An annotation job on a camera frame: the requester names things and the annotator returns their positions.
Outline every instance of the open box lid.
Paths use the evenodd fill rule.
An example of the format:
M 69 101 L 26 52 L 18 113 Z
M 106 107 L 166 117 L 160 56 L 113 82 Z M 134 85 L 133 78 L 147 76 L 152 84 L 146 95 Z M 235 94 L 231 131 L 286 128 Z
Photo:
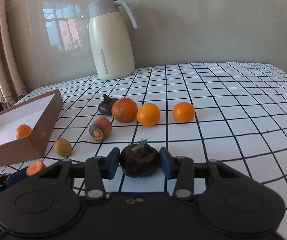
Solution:
M 43 157 L 62 106 L 56 89 L 0 112 L 0 167 Z M 21 124 L 29 125 L 32 132 L 16 139 Z

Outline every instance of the black plastic mount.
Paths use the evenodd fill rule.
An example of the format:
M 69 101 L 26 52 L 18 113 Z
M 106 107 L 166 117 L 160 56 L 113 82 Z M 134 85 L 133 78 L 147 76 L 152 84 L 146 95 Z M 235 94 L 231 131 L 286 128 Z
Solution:
M 194 163 L 161 148 L 165 177 L 177 179 L 172 196 L 106 194 L 102 179 L 114 177 L 119 153 L 114 148 L 80 164 L 64 159 L 3 191 L 0 239 L 282 239 L 282 198 L 217 160 Z M 73 178 L 85 178 L 85 197 L 67 183 Z M 194 178 L 206 181 L 200 195 Z

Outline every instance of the orange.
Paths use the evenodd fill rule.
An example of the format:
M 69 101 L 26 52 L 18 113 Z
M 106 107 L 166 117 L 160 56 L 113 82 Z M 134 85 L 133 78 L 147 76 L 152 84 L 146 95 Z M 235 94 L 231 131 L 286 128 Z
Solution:
M 27 124 L 19 125 L 16 129 L 16 138 L 20 139 L 22 137 L 26 137 L 31 134 L 31 127 Z
M 181 102 L 174 106 L 172 115 L 178 122 L 189 122 L 195 115 L 195 108 L 190 103 Z
M 130 122 L 132 121 L 138 112 L 137 104 L 130 98 L 121 98 L 117 100 L 112 108 L 112 116 L 118 122 Z
M 154 126 L 160 119 L 160 110 L 155 104 L 144 104 L 138 110 L 137 119 L 143 126 Z

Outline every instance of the table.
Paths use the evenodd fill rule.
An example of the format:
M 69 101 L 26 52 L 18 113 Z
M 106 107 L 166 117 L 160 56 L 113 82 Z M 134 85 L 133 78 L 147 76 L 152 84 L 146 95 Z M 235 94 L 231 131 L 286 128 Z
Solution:
M 218 159 L 278 192 L 287 207 L 287 74 L 271 64 L 192 63 L 136 69 L 112 81 L 89 76 L 38 88 L 21 100 L 58 88 L 64 100 L 46 150 L 44 163 L 60 159 L 53 142 L 65 138 L 72 145 L 69 156 L 75 163 L 107 156 L 113 147 L 122 150 L 133 141 L 148 139 L 159 150 L 167 147 L 173 156 L 185 155 L 196 163 Z M 161 118 L 154 127 L 124 124 L 112 117 L 112 134 L 94 141 L 89 127 L 101 116 L 102 94 L 133 99 L 138 107 L 156 104 Z M 178 124 L 171 110 L 179 102 L 192 103 L 197 119 Z M 31 162 L 1 167 L 14 172 Z M 110 191 L 168 191 L 176 180 L 165 180 L 161 168 L 144 178 L 125 177 L 119 167 L 113 180 L 104 180 Z M 204 179 L 195 179 L 195 193 L 205 190 Z M 74 191 L 84 195 L 83 179 L 76 179 Z M 287 239 L 287 210 L 278 232 Z

